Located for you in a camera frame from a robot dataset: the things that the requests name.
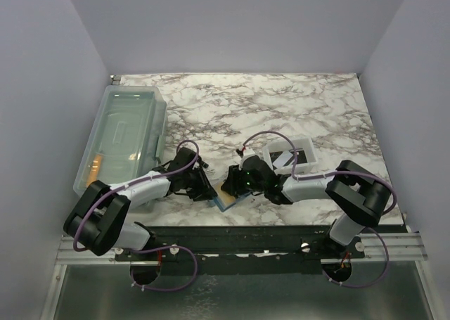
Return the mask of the teal leather card holder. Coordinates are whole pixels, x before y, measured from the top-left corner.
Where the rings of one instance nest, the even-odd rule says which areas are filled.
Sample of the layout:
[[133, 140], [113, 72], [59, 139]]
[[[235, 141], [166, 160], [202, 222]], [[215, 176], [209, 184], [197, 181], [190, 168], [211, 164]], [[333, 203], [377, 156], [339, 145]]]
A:
[[213, 189], [217, 193], [217, 196], [209, 200], [210, 207], [218, 207], [221, 212], [225, 212], [231, 209], [235, 205], [244, 201], [246, 198], [250, 197], [250, 193], [245, 193], [238, 196], [237, 198], [234, 196], [230, 196], [221, 189], [221, 186], [224, 184], [224, 182], [225, 180], [222, 179], [213, 186]]

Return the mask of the gold credit card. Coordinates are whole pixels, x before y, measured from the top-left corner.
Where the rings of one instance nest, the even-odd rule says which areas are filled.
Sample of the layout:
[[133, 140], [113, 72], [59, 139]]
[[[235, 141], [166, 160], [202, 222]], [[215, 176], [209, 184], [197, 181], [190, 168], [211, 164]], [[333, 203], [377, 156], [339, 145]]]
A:
[[226, 210], [228, 207], [235, 203], [236, 198], [229, 195], [221, 189], [222, 183], [217, 184], [214, 188], [217, 192], [217, 197], [215, 198], [216, 205], [221, 210]]

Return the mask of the credit cards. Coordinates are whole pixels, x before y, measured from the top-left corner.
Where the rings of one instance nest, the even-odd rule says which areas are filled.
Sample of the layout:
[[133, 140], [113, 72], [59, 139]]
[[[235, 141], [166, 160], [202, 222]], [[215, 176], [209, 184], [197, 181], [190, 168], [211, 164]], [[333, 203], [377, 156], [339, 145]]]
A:
[[[307, 157], [302, 149], [297, 150], [297, 164], [307, 163]], [[276, 151], [269, 154], [274, 169], [281, 167], [291, 167], [294, 163], [295, 156], [293, 150]]]

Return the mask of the clear acrylic card box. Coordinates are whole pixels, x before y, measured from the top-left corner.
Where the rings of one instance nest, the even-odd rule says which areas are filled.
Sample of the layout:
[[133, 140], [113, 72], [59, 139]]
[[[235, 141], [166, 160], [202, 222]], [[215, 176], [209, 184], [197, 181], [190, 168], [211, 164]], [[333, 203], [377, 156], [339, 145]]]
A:
[[[297, 155], [295, 173], [308, 174], [318, 162], [316, 149], [310, 137], [297, 136], [291, 139]], [[262, 149], [264, 161], [276, 174], [291, 174], [295, 153], [291, 145], [282, 138], [272, 141]]]

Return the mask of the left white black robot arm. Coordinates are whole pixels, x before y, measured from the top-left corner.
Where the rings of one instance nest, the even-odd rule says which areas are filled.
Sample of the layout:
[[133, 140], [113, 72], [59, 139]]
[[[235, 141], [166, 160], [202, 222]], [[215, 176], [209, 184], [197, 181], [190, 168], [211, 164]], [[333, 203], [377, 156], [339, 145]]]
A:
[[187, 147], [180, 147], [173, 160], [147, 174], [119, 184], [95, 180], [88, 185], [68, 215], [63, 231], [73, 238], [74, 250], [97, 256], [113, 248], [131, 249], [140, 260], [156, 250], [152, 233], [139, 223], [128, 224], [128, 213], [172, 194], [192, 201], [217, 197], [205, 170], [209, 165]]

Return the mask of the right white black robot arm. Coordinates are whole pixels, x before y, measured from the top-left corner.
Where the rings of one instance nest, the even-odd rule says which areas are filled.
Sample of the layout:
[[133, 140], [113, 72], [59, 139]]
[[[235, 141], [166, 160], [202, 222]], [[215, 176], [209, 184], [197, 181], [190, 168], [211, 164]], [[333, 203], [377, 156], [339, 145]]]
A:
[[251, 194], [261, 194], [275, 205], [333, 201], [343, 211], [323, 241], [325, 253], [333, 258], [346, 253], [354, 237], [366, 228], [376, 227], [397, 204], [390, 184], [351, 160], [343, 160], [332, 172], [293, 177], [276, 174], [260, 157], [252, 155], [229, 167], [217, 194], [221, 210]]

